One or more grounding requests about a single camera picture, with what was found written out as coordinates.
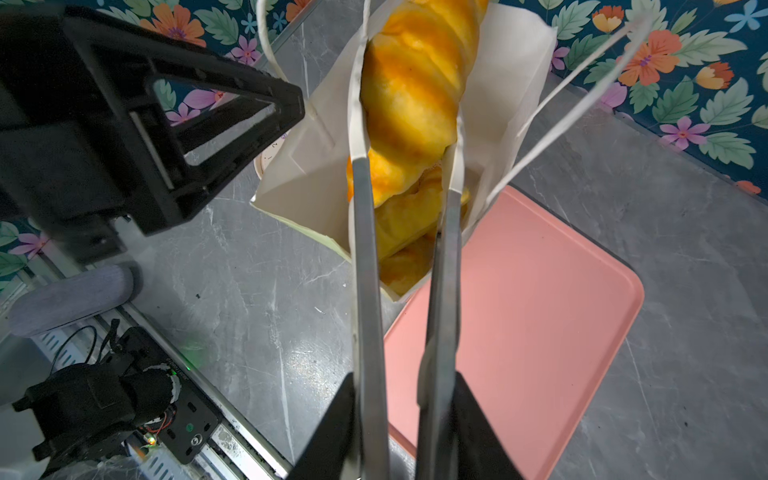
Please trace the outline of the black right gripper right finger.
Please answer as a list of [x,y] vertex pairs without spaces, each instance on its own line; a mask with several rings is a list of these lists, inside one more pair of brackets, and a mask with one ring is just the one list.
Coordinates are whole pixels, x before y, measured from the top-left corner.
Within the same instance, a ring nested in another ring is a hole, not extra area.
[[455,377],[453,417],[458,479],[524,479],[460,372]]

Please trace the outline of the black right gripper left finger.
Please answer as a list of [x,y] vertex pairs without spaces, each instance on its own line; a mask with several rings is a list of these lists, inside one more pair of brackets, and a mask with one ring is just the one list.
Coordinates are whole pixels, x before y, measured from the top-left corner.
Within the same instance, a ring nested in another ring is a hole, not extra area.
[[348,373],[315,429],[288,480],[338,480],[352,438],[355,409],[354,376]]

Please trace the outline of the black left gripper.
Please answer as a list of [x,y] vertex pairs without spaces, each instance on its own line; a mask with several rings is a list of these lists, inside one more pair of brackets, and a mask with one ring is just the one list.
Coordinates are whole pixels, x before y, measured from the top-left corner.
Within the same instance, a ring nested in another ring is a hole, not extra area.
[[[225,100],[174,124],[159,80]],[[27,214],[81,263],[190,221],[305,116],[300,88],[84,7],[1,10],[1,215]]]

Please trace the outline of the metal tongs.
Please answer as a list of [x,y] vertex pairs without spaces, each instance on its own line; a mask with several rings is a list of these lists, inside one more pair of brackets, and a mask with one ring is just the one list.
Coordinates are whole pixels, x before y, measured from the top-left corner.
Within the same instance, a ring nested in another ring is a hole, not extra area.
[[[352,265],[356,282],[357,356],[354,366],[355,415],[351,452],[360,479],[390,476],[384,334],[374,225],[374,201],[368,158],[369,139],[360,101],[364,52],[369,40],[370,7],[363,20],[348,91],[348,144],[354,178],[350,204]],[[461,197],[464,188],[464,140],[448,148],[444,209],[435,242],[426,345],[418,377],[420,406],[416,476],[456,479],[459,440],[454,414],[456,357],[461,325]]]

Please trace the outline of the green painted paper bag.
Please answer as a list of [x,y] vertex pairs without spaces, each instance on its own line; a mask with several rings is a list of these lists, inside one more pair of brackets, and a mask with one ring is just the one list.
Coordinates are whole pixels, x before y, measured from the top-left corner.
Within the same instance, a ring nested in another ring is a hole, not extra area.
[[[398,1],[386,1],[350,38],[309,101],[307,118],[292,127],[281,149],[268,165],[252,198],[254,208],[289,225],[334,250],[346,261],[350,253],[347,201],[349,152],[348,104],[359,89],[351,87],[363,65],[359,50],[394,18]],[[490,4],[477,29],[479,51],[468,85],[458,104],[463,133],[457,149],[470,173],[469,215],[462,235],[469,238],[495,202],[501,189],[532,163],[589,110],[620,76],[635,53],[653,34],[654,15],[641,10],[604,38],[550,93],[542,94],[559,34],[555,26],[522,8]],[[525,155],[519,153],[533,119],[553,96],[622,38],[629,38],[624,56],[570,112]]]

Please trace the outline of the orange croissant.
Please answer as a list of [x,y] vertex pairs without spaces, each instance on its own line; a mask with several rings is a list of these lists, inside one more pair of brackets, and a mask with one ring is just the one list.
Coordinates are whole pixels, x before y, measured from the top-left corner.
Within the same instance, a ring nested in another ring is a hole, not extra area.
[[426,170],[406,192],[374,210],[378,260],[385,260],[434,230],[444,208],[442,168]]

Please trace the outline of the yellow croissant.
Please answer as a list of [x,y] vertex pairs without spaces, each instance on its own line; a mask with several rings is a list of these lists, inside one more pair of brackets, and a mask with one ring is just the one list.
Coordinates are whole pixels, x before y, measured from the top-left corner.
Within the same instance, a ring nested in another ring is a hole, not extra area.
[[368,42],[361,103],[375,206],[413,188],[457,139],[483,0],[403,1]]

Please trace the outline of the striped yellow bread roll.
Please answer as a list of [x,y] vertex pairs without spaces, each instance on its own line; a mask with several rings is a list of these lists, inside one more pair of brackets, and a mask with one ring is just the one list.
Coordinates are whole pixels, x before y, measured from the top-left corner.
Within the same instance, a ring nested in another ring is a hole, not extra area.
[[404,296],[431,269],[434,240],[421,237],[383,260],[380,280],[398,296]]

